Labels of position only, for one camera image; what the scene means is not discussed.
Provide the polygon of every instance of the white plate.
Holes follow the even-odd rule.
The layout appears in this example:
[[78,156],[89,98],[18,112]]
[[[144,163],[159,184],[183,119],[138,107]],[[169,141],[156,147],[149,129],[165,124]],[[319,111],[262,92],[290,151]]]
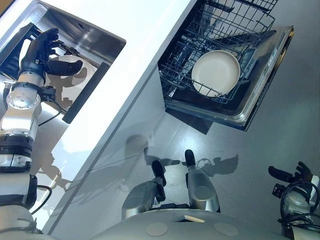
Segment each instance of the white plate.
[[192,80],[196,81],[193,82],[194,88],[207,97],[215,97],[218,95],[217,92],[227,94],[237,84],[239,76],[238,60],[223,50],[210,51],[202,55],[196,61],[191,73]]
[[52,60],[59,60],[69,63],[74,63],[78,60],[83,62],[82,68],[79,72],[71,76],[56,76],[47,74],[45,77],[45,85],[50,85],[56,89],[56,101],[63,109],[69,108],[76,98],[81,93],[82,89],[87,85],[88,81],[97,70],[86,60],[72,55],[62,55],[53,58]]

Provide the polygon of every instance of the silver robot leg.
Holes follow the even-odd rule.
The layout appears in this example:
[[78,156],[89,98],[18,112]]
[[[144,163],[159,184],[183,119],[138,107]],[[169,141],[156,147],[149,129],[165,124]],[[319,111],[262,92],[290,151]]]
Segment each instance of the silver robot leg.
[[208,175],[196,166],[195,156],[191,150],[185,151],[185,161],[188,167],[186,185],[192,209],[220,212],[216,190]]
[[126,197],[122,205],[122,220],[149,211],[155,198],[158,202],[166,199],[164,169],[158,160],[153,161],[152,170],[155,178],[135,186]]

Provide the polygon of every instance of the stainless steel sink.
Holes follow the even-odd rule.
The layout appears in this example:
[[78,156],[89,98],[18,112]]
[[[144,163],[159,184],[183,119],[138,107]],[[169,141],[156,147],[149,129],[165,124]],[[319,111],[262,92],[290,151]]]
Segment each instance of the stainless steel sink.
[[[36,25],[41,31],[58,28],[59,40],[98,65],[102,62],[111,65],[126,44],[124,39],[104,29],[60,9],[34,1],[1,38],[0,50],[21,27],[29,23]],[[64,53],[62,50],[56,52],[60,55]]]
[[80,87],[80,90],[82,90],[80,93],[79,91],[77,94],[71,92],[75,89],[71,89],[67,81],[56,81],[52,85],[56,89],[56,101],[62,107],[62,113],[65,114],[63,120],[70,124],[122,51],[126,41],[65,11],[35,0],[31,2],[0,39],[0,72],[13,80],[18,78],[19,54],[17,55],[17,53],[20,52],[21,48],[19,46],[22,45],[24,39],[30,38],[30,35],[24,35],[26,34],[25,29],[29,29],[25,26],[32,26],[32,29],[36,29],[37,34],[31,35],[31,38],[37,36],[39,30],[44,32],[51,28],[58,28],[59,41],[62,42],[55,49],[56,54],[61,56],[66,52],[68,52],[67,54],[72,53],[72,55],[86,60],[96,68],[93,76],[85,79],[86,84],[84,87],[83,85]]

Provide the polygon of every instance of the dishwasher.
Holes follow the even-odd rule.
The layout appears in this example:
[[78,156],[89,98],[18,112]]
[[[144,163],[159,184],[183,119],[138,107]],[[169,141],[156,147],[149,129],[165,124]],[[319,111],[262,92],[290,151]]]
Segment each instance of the dishwasher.
[[[294,35],[293,26],[273,26],[277,1],[198,0],[158,61],[166,109],[247,131]],[[225,94],[191,74],[214,50],[231,53],[240,66],[235,87]]]

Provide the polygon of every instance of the wire rack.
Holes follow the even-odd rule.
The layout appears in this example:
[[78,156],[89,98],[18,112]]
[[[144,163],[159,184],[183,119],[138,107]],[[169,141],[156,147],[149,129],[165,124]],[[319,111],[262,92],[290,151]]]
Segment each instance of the wire rack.
[[[275,19],[269,12],[276,3],[277,0],[202,1],[190,12],[187,25],[178,31],[170,52],[159,61],[163,94],[172,97],[176,89],[198,92],[194,85],[200,85],[204,97],[222,104],[232,100],[239,86],[249,82],[248,66],[254,66],[254,48],[272,33],[269,29]],[[241,77],[227,94],[191,79],[196,61],[213,50],[233,54],[240,64]]]

